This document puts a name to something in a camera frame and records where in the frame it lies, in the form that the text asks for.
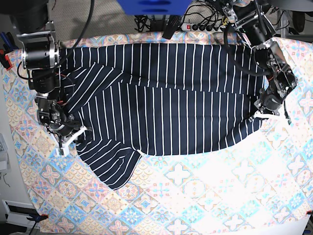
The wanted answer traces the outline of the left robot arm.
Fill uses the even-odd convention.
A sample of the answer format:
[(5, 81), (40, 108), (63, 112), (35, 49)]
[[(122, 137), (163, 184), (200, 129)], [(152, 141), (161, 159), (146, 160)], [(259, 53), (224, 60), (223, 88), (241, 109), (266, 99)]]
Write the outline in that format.
[(230, 52), (228, 32), (233, 28), (254, 52), (255, 63), (261, 72), (245, 69), (238, 62), (234, 62), (234, 65), (248, 75), (265, 76), (268, 80), (268, 87), (260, 90), (260, 97), (254, 103), (258, 109), (256, 116), (260, 118), (278, 116), (279, 109), (286, 106), (287, 96), (296, 88), (297, 79), (286, 62), (281, 48), (273, 39), (276, 31), (272, 23), (256, 0), (246, 6), (239, 6), (236, 0), (223, 0), (220, 8), (228, 19), (224, 30), (226, 51)]

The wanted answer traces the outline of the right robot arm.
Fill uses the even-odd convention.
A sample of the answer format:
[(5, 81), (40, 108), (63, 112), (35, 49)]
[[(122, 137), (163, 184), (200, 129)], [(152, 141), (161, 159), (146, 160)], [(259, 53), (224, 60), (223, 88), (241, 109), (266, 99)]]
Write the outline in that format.
[(49, 19), (46, 0), (19, 0), (9, 13), (17, 39), (22, 43), (22, 66), (28, 85), (36, 91), (38, 122), (60, 138), (73, 135), (80, 128), (63, 111), (61, 96), (61, 54), (54, 22)]

